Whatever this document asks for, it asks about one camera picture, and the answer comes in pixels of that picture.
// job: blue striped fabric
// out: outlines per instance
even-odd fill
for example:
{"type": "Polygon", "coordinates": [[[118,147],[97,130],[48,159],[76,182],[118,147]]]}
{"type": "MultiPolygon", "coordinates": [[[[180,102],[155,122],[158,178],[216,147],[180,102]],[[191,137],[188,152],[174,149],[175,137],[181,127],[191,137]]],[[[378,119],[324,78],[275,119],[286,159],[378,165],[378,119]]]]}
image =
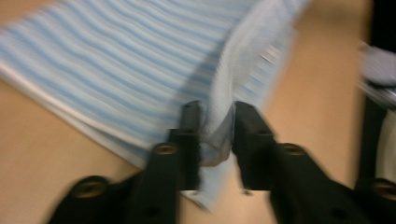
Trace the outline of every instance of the blue striped fabric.
{"type": "MultiPolygon", "coordinates": [[[[256,0],[56,1],[2,27],[0,77],[144,167],[150,147],[176,128],[182,105],[200,100],[206,112],[225,43],[254,6],[256,0]]],[[[291,39],[282,36],[273,41],[280,58],[291,39]]],[[[258,62],[234,98],[260,105],[282,62],[258,62]]],[[[224,173],[208,168],[203,179],[224,173]]],[[[203,189],[220,183],[208,185],[203,189]]],[[[218,191],[196,200],[209,206],[218,191]]]]}

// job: light blue object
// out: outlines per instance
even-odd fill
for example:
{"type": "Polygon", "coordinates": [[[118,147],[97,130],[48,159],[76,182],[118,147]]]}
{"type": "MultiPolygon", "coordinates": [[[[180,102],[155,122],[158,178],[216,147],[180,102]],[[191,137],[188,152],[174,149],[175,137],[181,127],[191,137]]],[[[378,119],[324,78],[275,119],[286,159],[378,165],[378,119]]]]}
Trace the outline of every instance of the light blue object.
{"type": "Polygon", "coordinates": [[[140,168],[200,100],[203,165],[219,165],[185,194],[210,209],[233,162],[232,101],[263,106],[306,2],[57,1],[1,29],[0,77],[140,168]]]}

